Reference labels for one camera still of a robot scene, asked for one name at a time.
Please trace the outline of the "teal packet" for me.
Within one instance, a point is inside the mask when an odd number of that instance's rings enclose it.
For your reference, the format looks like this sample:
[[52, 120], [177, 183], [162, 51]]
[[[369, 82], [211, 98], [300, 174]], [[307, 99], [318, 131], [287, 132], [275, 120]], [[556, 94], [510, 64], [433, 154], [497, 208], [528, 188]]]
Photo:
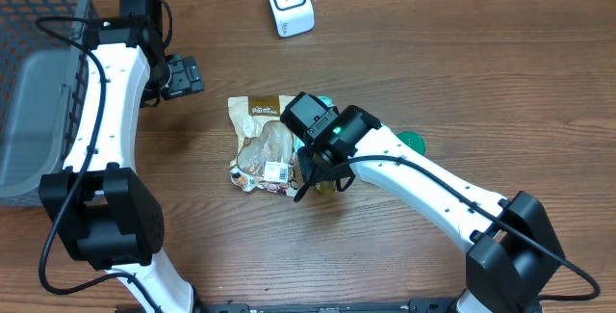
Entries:
[[318, 99], [322, 101], [327, 107], [333, 107], [335, 105], [333, 99], [328, 96], [319, 95]]

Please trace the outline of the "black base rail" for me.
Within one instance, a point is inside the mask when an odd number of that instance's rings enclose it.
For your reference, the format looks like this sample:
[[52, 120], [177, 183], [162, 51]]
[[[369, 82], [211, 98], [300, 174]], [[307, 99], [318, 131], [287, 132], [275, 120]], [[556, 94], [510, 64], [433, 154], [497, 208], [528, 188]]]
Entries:
[[202, 304], [195, 312], [206, 313], [447, 313], [455, 298], [411, 299], [403, 302], [289, 304], [249, 306], [246, 303]]

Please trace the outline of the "yellow liquid bottle silver cap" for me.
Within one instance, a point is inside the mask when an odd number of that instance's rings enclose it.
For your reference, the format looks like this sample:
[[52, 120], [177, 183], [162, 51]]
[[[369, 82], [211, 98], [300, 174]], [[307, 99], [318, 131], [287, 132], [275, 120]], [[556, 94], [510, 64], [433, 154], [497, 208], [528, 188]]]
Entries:
[[333, 181], [323, 181], [315, 185], [315, 190], [321, 195], [329, 196], [336, 191], [336, 183]]

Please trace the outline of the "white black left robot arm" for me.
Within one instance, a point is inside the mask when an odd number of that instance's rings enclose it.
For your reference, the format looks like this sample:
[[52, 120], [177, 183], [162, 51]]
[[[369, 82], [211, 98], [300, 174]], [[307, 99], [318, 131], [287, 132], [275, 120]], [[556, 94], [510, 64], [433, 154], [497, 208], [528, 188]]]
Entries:
[[39, 199], [68, 255], [120, 281], [143, 312], [199, 312], [195, 288], [163, 248], [162, 207], [135, 169], [139, 112], [201, 92], [191, 57], [168, 54], [172, 14], [165, 0], [119, 0], [116, 17], [87, 19], [78, 48], [88, 82], [76, 138]]

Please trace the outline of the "grey plastic mesh basket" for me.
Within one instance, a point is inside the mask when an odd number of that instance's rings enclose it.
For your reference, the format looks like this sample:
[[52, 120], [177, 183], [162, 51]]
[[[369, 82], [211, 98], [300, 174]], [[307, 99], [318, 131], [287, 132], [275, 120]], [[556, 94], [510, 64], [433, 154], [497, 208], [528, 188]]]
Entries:
[[1, 0], [1, 203], [36, 206], [41, 177], [62, 169], [78, 130], [90, 0]]

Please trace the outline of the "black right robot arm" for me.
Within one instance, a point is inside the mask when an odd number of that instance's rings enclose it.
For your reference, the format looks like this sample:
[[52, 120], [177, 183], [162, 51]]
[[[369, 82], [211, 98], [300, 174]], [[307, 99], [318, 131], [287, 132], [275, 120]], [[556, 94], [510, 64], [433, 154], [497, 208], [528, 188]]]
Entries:
[[305, 144], [307, 187], [322, 181], [364, 182], [397, 196], [439, 227], [466, 255], [466, 288], [453, 312], [527, 312], [564, 254], [544, 206], [473, 185], [405, 144], [367, 111], [343, 111], [301, 92], [281, 121]]

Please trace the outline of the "white barcode scanner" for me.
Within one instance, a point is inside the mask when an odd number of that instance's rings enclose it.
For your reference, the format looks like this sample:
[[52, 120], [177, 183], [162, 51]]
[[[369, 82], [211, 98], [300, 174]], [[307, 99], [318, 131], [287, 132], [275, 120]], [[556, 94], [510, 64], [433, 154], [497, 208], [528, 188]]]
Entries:
[[269, 0], [269, 5], [281, 38], [303, 34], [315, 27], [312, 0]]

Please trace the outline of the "green lid white jar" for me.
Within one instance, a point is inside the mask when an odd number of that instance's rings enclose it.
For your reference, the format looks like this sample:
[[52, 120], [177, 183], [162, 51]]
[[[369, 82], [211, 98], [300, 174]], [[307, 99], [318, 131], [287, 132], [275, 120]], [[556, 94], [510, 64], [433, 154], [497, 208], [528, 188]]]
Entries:
[[405, 131], [398, 133], [397, 137], [417, 153], [425, 155], [424, 139], [418, 133]]

